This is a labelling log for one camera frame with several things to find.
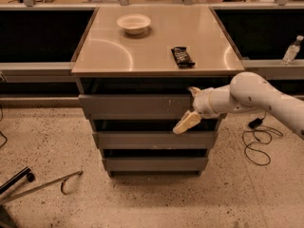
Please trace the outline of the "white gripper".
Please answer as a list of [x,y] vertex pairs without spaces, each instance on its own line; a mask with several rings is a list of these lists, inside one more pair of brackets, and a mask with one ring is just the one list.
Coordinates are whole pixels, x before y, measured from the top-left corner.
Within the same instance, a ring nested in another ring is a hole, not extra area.
[[193,100],[193,108],[195,111],[186,111],[181,117],[180,121],[173,128],[175,134],[182,134],[188,129],[194,127],[200,123],[201,118],[203,119],[215,119],[219,116],[210,103],[210,96],[213,88],[199,89],[195,86],[189,86]]

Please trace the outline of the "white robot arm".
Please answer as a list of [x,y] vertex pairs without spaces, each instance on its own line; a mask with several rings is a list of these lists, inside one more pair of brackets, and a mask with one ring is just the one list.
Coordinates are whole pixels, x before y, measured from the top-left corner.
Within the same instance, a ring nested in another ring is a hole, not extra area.
[[253,72],[237,74],[229,85],[199,89],[190,86],[193,111],[187,110],[173,128],[181,134],[202,119],[214,119],[225,113],[262,109],[304,139],[304,102],[280,92]]

